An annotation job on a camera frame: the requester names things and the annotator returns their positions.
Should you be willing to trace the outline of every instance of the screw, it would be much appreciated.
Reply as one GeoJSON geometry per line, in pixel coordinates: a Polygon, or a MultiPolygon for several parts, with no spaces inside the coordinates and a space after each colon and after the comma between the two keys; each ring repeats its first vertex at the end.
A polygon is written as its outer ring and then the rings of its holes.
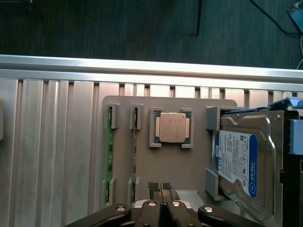
{"type": "Polygon", "coordinates": [[[171,204],[174,205],[175,207],[180,206],[180,203],[178,201],[173,201],[171,204]]]}
{"type": "Polygon", "coordinates": [[[118,208],[117,208],[117,211],[124,211],[124,210],[125,210],[124,207],[118,207],[118,208]]]}
{"type": "Polygon", "coordinates": [[[205,210],[206,212],[212,212],[214,209],[211,208],[211,207],[204,207],[204,210],[205,210]]]}
{"type": "Polygon", "coordinates": [[[154,207],[154,206],[156,206],[156,203],[154,201],[151,201],[148,203],[148,205],[150,205],[151,207],[154,207]]]}
{"type": "Polygon", "coordinates": [[[275,115],[275,120],[276,120],[276,121],[279,121],[280,118],[281,118],[280,115],[278,115],[278,114],[275,115]]]}

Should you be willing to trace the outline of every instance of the white label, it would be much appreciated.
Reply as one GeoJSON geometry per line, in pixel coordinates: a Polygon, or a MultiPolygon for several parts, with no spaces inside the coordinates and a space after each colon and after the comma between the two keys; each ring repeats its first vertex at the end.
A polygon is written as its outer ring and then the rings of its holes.
{"type": "Polygon", "coordinates": [[[218,174],[234,183],[240,181],[244,192],[257,195],[257,137],[232,131],[219,131],[215,138],[218,174]]]}

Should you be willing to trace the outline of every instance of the gray plate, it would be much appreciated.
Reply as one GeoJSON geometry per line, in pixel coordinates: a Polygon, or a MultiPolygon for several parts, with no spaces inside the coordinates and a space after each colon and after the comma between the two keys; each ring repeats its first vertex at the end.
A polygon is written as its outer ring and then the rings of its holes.
{"type": "MultiPolygon", "coordinates": [[[[257,196],[247,195],[239,182],[219,178],[224,193],[254,219],[267,226],[282,226],[283,111],[227,114],[221,130],[254,134],[258,139],[257,196]]],[[[213,168],[217,172],[213,156],[213,168]]]]}

